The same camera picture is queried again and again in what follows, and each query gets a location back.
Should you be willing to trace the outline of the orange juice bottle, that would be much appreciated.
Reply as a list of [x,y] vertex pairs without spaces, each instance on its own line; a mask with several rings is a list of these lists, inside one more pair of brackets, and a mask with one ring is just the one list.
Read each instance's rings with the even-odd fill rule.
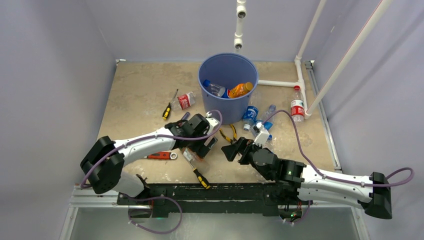
[[230,89],[227,92],[227,95],[230,99],[239,98],[248,94],[253,89],[253,87],[254,85],[251,82],[240,83],[234,88]]

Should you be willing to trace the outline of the Pepsi bottle blue label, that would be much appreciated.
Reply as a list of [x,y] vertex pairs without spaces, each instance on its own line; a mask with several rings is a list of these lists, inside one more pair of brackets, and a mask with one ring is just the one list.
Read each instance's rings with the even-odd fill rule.
[[223,99],[229,98],[227,88],[215,83],[211,83],[211,81],[208,79],[205,79],[203,81],[202,86],[213,96],[223,98]]

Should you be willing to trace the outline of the orange tea bottle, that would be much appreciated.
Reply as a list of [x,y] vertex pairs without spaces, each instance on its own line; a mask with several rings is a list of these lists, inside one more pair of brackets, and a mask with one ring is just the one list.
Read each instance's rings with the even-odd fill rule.
[[184,148],[182,152],[184,158],[192,164],[193,167],[197,168],[200,173],[206,174],[210,170],[209,163],[200,158],[195,152],[191,151],[189,148]]

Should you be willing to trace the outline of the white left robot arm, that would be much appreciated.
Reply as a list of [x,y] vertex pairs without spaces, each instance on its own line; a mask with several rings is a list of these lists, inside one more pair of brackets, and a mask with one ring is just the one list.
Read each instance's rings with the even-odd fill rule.
[[138,205],[149,199],[146,181],[123,169],[148,155],[180,148],[197,148],[212,138],[221,126],[222,118],[197,113],[190,119],[169,122],[165,126],[129,139],[99,138],[80,163],[84,173],[82,189],[92,188],[100,195],[110,190],[130,197]]

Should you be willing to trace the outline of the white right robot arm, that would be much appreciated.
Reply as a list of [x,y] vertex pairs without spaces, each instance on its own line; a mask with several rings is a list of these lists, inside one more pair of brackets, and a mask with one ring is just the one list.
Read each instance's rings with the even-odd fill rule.
[[368,216],[392,219],[391,188],[380,172],[371,175],[348,175],[321,169],[290,159],[279,158],[268,148],[239,138],[221,147],[227,161],[250,165],[265,180],[284,186],[280,196],[288,204],[300,201],[326,201],[364,210]]

